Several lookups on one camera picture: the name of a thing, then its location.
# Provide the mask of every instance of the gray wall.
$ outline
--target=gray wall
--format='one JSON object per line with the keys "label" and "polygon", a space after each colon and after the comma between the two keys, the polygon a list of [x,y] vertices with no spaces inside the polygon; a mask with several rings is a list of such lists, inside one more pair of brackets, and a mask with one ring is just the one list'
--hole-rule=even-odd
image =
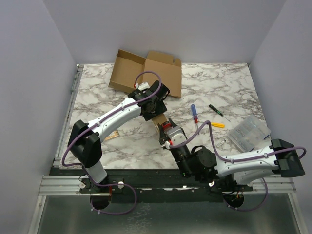
{"label": "gray wall", "polygon": [[27,233],[76,71],[41,0],[0,2],[0,233]]}
{"label": "gray wall", "polygon": [[183,62],[251,62],[285,0],[44,0],[77,63],[118,48]]}
{"label": "gray wall", "polygon": [[311,0],[288,0],[250,69],[272,136],[308,149],[302,159],[306,175],[295,185],[312,233],[311,12]]}

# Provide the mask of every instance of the cable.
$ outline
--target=cable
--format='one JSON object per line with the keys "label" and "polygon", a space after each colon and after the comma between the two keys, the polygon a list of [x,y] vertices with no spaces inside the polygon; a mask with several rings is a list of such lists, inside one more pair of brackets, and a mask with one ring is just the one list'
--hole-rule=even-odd
{"label": "cable", "polygon": [[93,203],[92,203],[92,199],[91,199],[91,201],[90,201],[90,205],[92,207],[91,211],[95,210],[98,213],[103,213],[103,214],[107,214],[107,215],[124,215],[124,214],[127,214],[127,213],[131,212],[136,207],[136,205],[137,205],[137,193],[136,193],[135,189],[132,186],[130,186],[129,184],[98,184],[90,176],[89,176],[89,179],[92,181],[92,183],[94,183],[98,187],[110,187],[110,186],[118,186],[118,185],[126,186],[126,187],[128,187],[128,188],[130,188],[132,190],[132,192],[133,192],[133,194],[135,196],[135,201],[134,201],[134,203],[133,203],[133,205],[132,205],[132,207],[130,209],[128,209],[126,211],[123,211],[123,212],[116,212],[116,213],[95,209],[93,207]]}
{"label": "cable", "polygon": [[252,208],[249,208],[249,209],[245,209],[245,208],[235,208],[235,207],[233,207],[233,206],[230,206],[230,205],[226,202],[226,200],[224,200],[224,202],[225,202],[225,204],[227,205],[227,207],[229,207],[229,208],[232,209],[232,210],[235,210],[235,211],[242,211],[242,212],[254,211],[254,210],[260,208],[260,207],[267,201],[268,196],[269,196],[268,184],[267,184],[267,182],[265,181],[264,178],[261,178],[261,179],[262,179],[263,182],[264,182],[265,196],[264,196],[264,199],[262,200],[262,202],[261,202],[259,205],[255,206],[255,207],[252,207]]}
{"label": "cable", "polygon": [[[158,80],[159,80],[159,85],[158,85],[157,89],[155,90],[155,92],[153,92],[153,93],[150,94],[149,96],[147,96],[147,97],[145,97],[145,98],[143,98],[143,99],[141,99],[141,100],[139,100],[139,101],[135,101],[135,102],[129,103],[129,104],[125,105],[123,108],[120,107],[120,108],[118,108],[117,110],[111,112],[110,114],[108,114],[107,116],[105,116],[103,119],[101,119],[101,120],[99,121],[100,124],[101,124],[102,122],[104,122],[106,119],[108,119],[109,117],[111,117],[111,116],[113,116],[114,114],[116,114],[116,113],[118,113],[119,111],[121,111],[122,109],[127,108],[127,107],[129,107],[129,106],[136,105],[136,104],[138,104],[138,103],[140,103],[140,102],[143,102],[143,101],[145,101],[145,100],[147,100],[147,99],[150,99],[152,96],[155,96],[155,94],[160,90],[160,87],[161,87],[161,78],[160,78],[160,76],[159,76],[156,72],[145,71],[145,72],[140,73],[140,74],[136,77],[135,84],[137,83],[137,79],[138,79],[141,75],[143,75],[143,74],[145,74],[145,73],[152,73],[152,74],[154,74],[155,76],[157,76],[157,78],[158,78]],[[87,128],[86,130],[84,130],[82,133],[80,133],[80,134],[72,141],[72,143],[70,143],[70,145],[67,147],[67,149],[66,149],[66,151],[65,151],[65,153],[64,153],[64,155],[63,155],[63,158],[62,158],[62,165],[63,165],[64,167],[70,167],[70,166],[76,166],[76,165],[81,166],[81,165],[82,165],[80,162],[65,164],[66,156],[67,156],[68,152],[71,150],[71,148],[73,147],[73,145],[74,145],[83,135],[85,135],[87,132],[89,132],[90,130],[92,130],[92,129],[95,128],[96,126],[98,126],[98,123],[95,123],[95,124],[92,125],[91,127],[89,127],[89,128]]]}
{"label": "cable", "polygon": [[198,135],[198,133],[202,130],[202,128],[208,124],[209,125],[209,133],[210,133],[210,139],[211,139],[211,144],[213,146],[213,149],[214,149],[214,152],[215,152],[215,155],[221,159],[222,161],[225,161],[225,162],[245,162],[245,161],[250,161],[250,160],[255,160],[255,159],[260,159],[260,158],[263,158],[263,157],[268,157],[268,156],[272,156],[272,155],[276,155],[276,154],[280,154],[280,153],[284,153],[284,152],[288,152],[288,151],[293,151],[293,150],[303,150],[303,153],[302,155],[299,157],[299,159],[302,159],[303,156],[306,154],[307,150],[306,148],[302,147],[302,146],[296,146],[296,147],[291,147],[291,148],[288,148],[288,149],[283,149],[283,150],[277,150],[277,151],[274,151],[274,152],[271,152],[271,153],[268,153],[265,155],[260,155],[260,156],[254,156],[254,157],[249,157],[249,158],[241,158],[241,159],[226,159],[226,158],[223,158],[219,153],[218,151],[216,150],[216,147],[215,147],[215,142],[214,142],[214,138],[213,138],[213,131],[212,131],[212,127],[211,127],[211,122],[209,120],[206,120],[205,122],[202,123],[202,125],[196,130],[196,132],[189,138],[187,139],[185,142],[179,144],[179,145],[171,145],[170,146],[170,149],[176,149],[176,148],[179,148],[179,147],[182,147],[182,146],[185,146],[186,144],[190,143],[194,138],[195,136]]}

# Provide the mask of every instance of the gray floor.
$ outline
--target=gray floor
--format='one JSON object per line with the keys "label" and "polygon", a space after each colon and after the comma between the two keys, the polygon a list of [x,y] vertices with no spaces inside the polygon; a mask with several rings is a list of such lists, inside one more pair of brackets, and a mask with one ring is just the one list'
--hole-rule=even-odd
{"label": "gray floor", "polygon": [[[263,195],[246,195],[243,207]],[[113,204],[121,211],[130,204]],[[40,234],[296,234],[299,233],[287,194],[270,194],[253,212],[235,212],[224,203],[140,203],[122,216],[91,212],[88,197],[49,197]]]}

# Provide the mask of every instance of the white marble surface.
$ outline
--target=white marble surface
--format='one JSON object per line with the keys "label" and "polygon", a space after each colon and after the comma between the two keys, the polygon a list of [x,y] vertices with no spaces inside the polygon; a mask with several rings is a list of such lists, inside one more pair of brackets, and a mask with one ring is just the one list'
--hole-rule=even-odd
{"label": "white marble surface", "polygon": [[[108,87],[112,70],[113,64],[84,66],[65,145],[76,121],[93,120],[113,109],[127,97],[125,93]],[[165,116],[183,127],[187,136],[195,131],[190,109],[193,103],[196,105],[200,122],[210,120],[224,123],[226,127],[223,129],[213,127],[216,143],[250,114],[265,121],[245,63],[183,64],[182,98],[167,97],[164,102],[168,109]],[[231,122],[212,111],[208,107],[209,104],[218,108]],[[143,117],[138,117],[121,126],[118,132],[119,137],[102,144],[101,163],[105,168],[177,168],[171,153],[160,147],[158,133],[151,121],[145,122]],[[265,142],[269,144],[270,140],[269,137]],[[205,127],[188,147],[191,150],[196,145],[205,145],[212,150],[208,127]],[[232,155],[239,153],[239,150],[234,144],[225,143],[219,148],[219,152],[221,155]],[[78,160],[70,152],[65,162]]]}

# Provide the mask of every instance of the open cardboard box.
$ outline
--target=open cardboard box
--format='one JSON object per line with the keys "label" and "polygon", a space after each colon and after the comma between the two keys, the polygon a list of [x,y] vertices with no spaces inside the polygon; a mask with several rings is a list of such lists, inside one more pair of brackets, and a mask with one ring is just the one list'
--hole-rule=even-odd
{"label": "open cardboard box", "polygon": [[[151,50],[147,57],[133,53],[118,51],[109,86],[126,93],[134,90],[134,82],[138,74],[153,71],[159,74],[161,81],[170,89],[173,97],[181,98],[182,70],[181,60],[173,55]],[[143,74],[138,83],[148,82],[152,85],[157,77],[153,74]]]}

